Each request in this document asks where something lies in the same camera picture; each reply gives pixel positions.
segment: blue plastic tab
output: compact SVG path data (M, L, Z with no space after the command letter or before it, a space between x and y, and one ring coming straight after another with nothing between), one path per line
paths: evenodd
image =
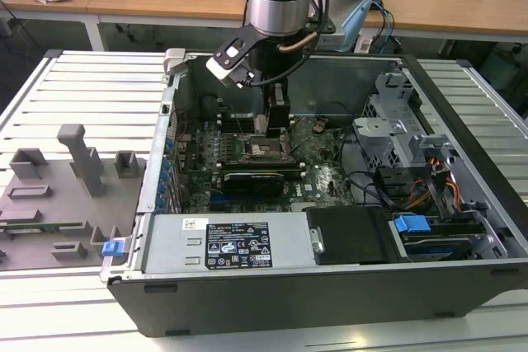
M124 241L107 241L102 246L102 255L104 257L123 257L125 255Z
M402 214L394 220L398 232L430 232L431 226L421 214Z

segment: red wire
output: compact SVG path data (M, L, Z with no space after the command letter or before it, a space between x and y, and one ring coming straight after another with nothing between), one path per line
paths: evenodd
M417 186L418 183L423 183L423 180L422 180L422 179L418 179L417 181L415 181L415 182L412 184L412 187L411 187L411 198L410 198L410 200L412 200L413 197L414 197L414 189L415 189L415 187Z

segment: metal bracket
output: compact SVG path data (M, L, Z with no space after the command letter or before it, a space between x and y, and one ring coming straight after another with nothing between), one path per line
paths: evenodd
M163 57L163 70L168 76L187 70L187 61L195 59L195 55L186 54L185 49L168 49Z

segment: yellow wire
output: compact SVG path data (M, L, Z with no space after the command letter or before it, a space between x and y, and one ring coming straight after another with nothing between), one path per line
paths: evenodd
M420 198L418 198L416 201L412 202L407 208L405 208L406 210L407 209L410 209L410 208L414 208L415 206L418 206L419 204L421 204L423 201L425 201L426 199L428 199L429 197L431 197L431 193L428 191L426 194L422 195Z
M460 210L459 195L458 195L455 185L453 183L446 183L446 184L453 189L453 200L454 200L455 208Z

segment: warning label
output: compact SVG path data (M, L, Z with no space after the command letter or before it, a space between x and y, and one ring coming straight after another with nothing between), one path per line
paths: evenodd
M207 224L209 270L272 267L267 223Z

